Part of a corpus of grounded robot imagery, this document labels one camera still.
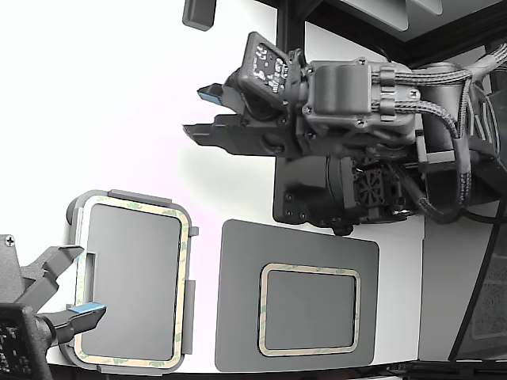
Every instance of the robotic arm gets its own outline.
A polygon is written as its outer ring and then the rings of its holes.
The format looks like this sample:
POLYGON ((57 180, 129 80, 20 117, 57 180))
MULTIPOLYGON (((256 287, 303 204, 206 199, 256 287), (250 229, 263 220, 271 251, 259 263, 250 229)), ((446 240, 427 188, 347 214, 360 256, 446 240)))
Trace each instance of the robotic arm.
POLYGON ((200 97, 236 115, 185 125, 202 146, 274 156, 273 216, 347 235, 424 214, 450 223, 504 195, 501 128, 480 81, 507 45, 465 69, 314 61, 250 33, 242 66, 200 97))
POLYGON ((76 245, 51 247, 20 267, 14 238, 0 235, 1 380, 51 380, 48 349, 95 329, 104 316, 106 307, 95 302, 36 314, 58 290, 58 277, 82 252, 76 245))

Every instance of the gray plastic tray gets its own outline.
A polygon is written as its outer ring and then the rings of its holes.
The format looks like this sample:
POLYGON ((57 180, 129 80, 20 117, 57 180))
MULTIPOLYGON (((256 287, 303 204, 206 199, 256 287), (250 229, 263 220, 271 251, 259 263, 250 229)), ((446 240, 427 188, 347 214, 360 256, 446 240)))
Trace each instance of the gray plastic tray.
POLYGON ((73 363, 112 374, 161 375, 191 353, 190 217, 169 199, 87 192, 67 212, 78 259, 76 304, 107 306, 98 327, 61 346, 73 363))

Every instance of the black frame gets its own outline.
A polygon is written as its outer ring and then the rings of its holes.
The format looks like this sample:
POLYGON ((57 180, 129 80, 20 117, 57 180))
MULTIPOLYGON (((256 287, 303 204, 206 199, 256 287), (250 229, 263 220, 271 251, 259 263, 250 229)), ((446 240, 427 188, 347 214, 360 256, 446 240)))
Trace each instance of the black frame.
POLYGON ((292 20, 288 22, 286 29, 289 35, 293 32, 301 33, 297 26, 304 26, 304 21, 308 21, 365 48, 382 55, 387 54, 391 59, 412 68, 446 60, 484 46, 490 41, 507 37, 506 1, 501 1, 407 42, 323 0, 291 0, 289 10, 287 10, 287 0, 257 1, 278 9, 277 30, 281 38, 277 42, 280 42, 281 48, 302 48, 304 42, 297 45, 291 44, 300 39, 300 34, 285 37, 283 32, 280 33, 280 21, 283 20, 280 14, 292 20))

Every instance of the white table surface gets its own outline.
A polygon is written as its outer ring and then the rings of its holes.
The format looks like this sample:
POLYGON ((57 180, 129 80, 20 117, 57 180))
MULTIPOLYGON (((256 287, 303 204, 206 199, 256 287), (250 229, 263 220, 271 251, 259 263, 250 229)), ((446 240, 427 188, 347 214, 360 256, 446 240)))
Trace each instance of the white table surface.
MULTIPOLYGON (((0 231, 22 265, 67 242, 67 205, 90 189, 171 198, 200 227, 189 278, 196 280, 193 354, 179 372, 216 372, 215 323, 221 228, 228 219, 276 225, 274 159, 247 158, 188 139, 181 125, 211 122, 225 108, 195 90, 223 82, 241 63, 247 34, 275 40, 276 11, 219 0, 215 26, 181 23, 183 0, 0 2, 0 231)), ((308 59, 380 57, 313 25, 308 59)), ((286 226, 318 231, 311 226, 286 226)), ((374 364, 417 358, 422 218, 356 228, 380 247, 374 364)), ((43 308, 74 301, 75 268, 43 308)), ((50 363, 65 364, 57 349, 50 363)))

